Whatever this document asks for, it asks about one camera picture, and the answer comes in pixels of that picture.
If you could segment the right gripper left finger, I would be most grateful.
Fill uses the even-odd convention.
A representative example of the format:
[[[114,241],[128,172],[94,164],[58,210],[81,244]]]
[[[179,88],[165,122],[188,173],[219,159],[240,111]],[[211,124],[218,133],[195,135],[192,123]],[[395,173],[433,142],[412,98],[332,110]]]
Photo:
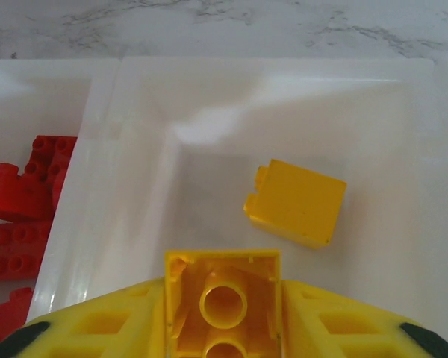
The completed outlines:
[[[37,317],[0,342],[0,358],[167,358],[164,281]]]

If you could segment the red lego brick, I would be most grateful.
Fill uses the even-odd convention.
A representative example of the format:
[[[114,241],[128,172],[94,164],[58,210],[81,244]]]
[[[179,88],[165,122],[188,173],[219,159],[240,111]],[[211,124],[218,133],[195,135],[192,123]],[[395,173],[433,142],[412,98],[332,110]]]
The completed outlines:
[[[0,224],[0,281],[38,276],[51,221]]]
[[[24,174],[51,189],[57,176],[68,168],[77,139],[75,136],[36,136]]]
[[[60,170],[52,182],[18,174],[13,164],[0,163],[0,220],[26,222],[51,220],[55,216],[66,171]]]

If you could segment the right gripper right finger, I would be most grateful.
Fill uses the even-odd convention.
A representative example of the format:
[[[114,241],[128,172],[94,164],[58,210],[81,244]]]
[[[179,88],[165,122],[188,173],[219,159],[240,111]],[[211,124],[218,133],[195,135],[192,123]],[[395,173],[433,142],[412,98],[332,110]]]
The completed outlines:
[[[293,280],[282,283],[285,358],[448,358],[448,341],[405,316]]]

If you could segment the white plastic container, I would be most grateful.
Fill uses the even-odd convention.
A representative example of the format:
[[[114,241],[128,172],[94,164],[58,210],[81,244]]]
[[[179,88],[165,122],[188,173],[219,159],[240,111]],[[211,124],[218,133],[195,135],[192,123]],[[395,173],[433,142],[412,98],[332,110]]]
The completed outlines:
[[[448,173],[428,60],[127,57],[93,76],[29,317],[160,277],[171,249],[278,248],[282,275],[448,336]],[[311,250],[245,216],[259,166],[347,183]]]
[[[90,148],[105,120],[120,61],[0,60],[0,163],[25,167],[38,135],[76,142],[37,280],[0,282],[0,304],[11,291],[35,289],[31,317],[67,305],[69,258],[83,221]]]

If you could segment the yellow lego brick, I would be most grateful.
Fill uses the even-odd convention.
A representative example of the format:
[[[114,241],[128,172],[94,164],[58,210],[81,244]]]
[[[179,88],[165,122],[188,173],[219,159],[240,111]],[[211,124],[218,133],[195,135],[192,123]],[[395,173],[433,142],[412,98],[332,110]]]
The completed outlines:
[[[243,210],[266,232],[323,248],[332,240],[346,188],[339,179],[272,159],[258,167]]]
[[[165,256],[169,358],[281,358],[281,254],[174,250]]]

